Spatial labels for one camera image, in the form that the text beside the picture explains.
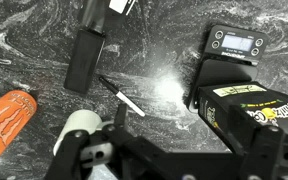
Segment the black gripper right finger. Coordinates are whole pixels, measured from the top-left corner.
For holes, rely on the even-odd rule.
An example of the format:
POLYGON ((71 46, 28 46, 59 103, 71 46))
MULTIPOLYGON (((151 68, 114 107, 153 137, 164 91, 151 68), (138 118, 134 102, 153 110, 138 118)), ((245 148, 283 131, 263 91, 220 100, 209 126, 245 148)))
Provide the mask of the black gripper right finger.
POLYGON ((239 171, 240 180, 276 180, 285 133, 275 126, 257 129, 239 171))

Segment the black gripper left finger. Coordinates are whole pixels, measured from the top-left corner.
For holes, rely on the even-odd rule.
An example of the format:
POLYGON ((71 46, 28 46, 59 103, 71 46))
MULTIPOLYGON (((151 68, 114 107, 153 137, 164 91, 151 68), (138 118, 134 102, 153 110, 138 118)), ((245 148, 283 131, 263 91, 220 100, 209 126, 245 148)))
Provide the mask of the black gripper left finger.
POLYGON ((85 130, 68 132, 53 158, 44 180, 85 180, 87 173, 81 165, 81 151, 87 145, 85 130))

